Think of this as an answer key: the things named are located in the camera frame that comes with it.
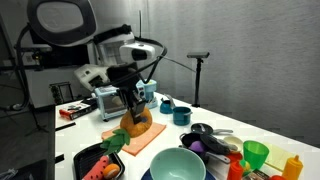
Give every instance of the light blue bowl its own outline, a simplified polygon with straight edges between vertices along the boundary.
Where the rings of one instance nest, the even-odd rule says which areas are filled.
[[[200,157],[184,148],[169,148],[151,161],[153,180],[204,180],[206,167]]]

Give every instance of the white table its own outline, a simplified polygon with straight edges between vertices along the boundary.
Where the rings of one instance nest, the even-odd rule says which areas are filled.
[[[155,93],[155,96],[158,100],[164,97],[158,93]],[[187,106],[192,109],[193,114],[191,115],[190,124],[186,126],[176,126],[173,124],[172,114],[164,115],[160,113],[159,106],[151,109],[153,120],[157,123],[166,124],[167,127],[136,157],[124,151],[118,154],[125,165],[125,172],[122,179],[140,180],[150,167],[152,158],[161,150],[181,145],[179,136],[182,133],[190,133],[191,124],[198,122],[209,124],[214,129],[232,129],[234,131],[232,135],[240,138],[242,141],[256,140],[259,142],[267,142],[294,154],[298,154],[304,164],[300,179],[318,179],[320,149],[202,108],[193,108],[190,104],[182,101],[174,100],[174,102],[177,106]],[[102,121],[99,110],[95,110],[74,121],[66,121],[59,116],[59,109],[67,105],[68,104],[56,107],[56,128],[72,122],[75,122],[76,125],[56,132],[55,155],[57,157],[58,155],[64,154],[65,158],[55,165],[55,179],[57,180],[74,179],[73,157],[86,147],[101,142],[101,133],[114,128],[119,125],[120,122],[120,117],[112,119],[109,122]],[[225,136],[226,135],[220,135],[216,137],[223,139]],[[217,179],[226,179],[228,173],[227,165],[210,159],[207,169],[211,171]],[[261,170],[268,175],[281,174],[281,172],[265,164]]]

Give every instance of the white wall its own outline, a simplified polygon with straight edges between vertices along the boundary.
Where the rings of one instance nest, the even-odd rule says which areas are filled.
[[[202,107],[320,147],[320,1],[151,0],[150,36],[202,64]],[[195,74],[163,60],[159,91],[193,102]]]

